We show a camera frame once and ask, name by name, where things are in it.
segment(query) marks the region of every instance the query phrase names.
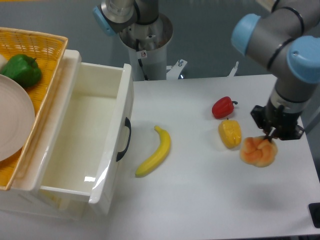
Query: wicker basket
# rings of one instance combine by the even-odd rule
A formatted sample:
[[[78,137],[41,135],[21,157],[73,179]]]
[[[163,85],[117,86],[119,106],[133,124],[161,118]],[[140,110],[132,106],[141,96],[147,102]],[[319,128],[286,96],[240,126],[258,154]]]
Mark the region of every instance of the wicker basket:
[[[45,114],[50,92],[55,89],[55,74],[64,55],[68,39],[42,32],[0,27],[0,54],[7,60],[16,54],[36,58],[42,78],[35,86],[27,88],[35,111],[35,121],[24,146],[14,155],[0,161],[0,190],[9,190],[17,172],[23,165],[30,142]]]

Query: white plate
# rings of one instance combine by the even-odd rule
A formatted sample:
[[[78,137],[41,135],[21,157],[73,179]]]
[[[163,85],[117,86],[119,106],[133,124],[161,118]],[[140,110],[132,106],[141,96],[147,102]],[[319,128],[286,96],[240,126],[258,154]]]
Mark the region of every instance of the white plate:
[[[0,161],[25,144],[34,121],[35,109],[27,92],[0,74]]]

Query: white drawer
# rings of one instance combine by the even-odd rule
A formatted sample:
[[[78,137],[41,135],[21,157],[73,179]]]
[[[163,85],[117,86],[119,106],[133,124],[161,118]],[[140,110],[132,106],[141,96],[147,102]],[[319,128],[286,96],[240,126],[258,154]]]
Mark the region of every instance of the white drawer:
[[[79,54],[66,51],[70,53],[72,57]],[[88,203],[96,213],[107,214],[117,157],[130,142],[134,100],[131,66],[73,66],[67,70],[69,74],[62,71],[56,97],[36,137],[38,143],[33,144],[12,188],[60,212]]]

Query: drawer handle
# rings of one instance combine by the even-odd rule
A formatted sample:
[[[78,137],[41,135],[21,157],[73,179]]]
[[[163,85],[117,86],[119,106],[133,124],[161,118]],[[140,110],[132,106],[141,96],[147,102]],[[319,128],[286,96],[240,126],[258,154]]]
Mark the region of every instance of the drawer handle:
[[[116,161],[120,161],[124,155],[126,154],[127,150],[128,150],[128,147],[129,147],[129,144],[130,144],[130,139],[131,139],[131,123],[130,123],[130,120],[129,118],[125,118],[125,121],[124,121],[124,125],[129,129],[129,138],[128,138],[128,142],[126,144],[126,147],[123,151],[120,151],[118,152],[118,154],[116,155]]]

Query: toy banana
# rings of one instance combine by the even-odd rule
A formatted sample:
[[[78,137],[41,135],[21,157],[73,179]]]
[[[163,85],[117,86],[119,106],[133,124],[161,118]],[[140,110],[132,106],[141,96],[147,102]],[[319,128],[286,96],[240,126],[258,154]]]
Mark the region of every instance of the toy banana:
[[[166,159],[169,154],[171,146],[169,133],[159,126],[155,126],[154,130],[160,136],[160,145],[157,150],[137,168],[135,171],[135,176],[137,178],[142,178],[151,173]]]

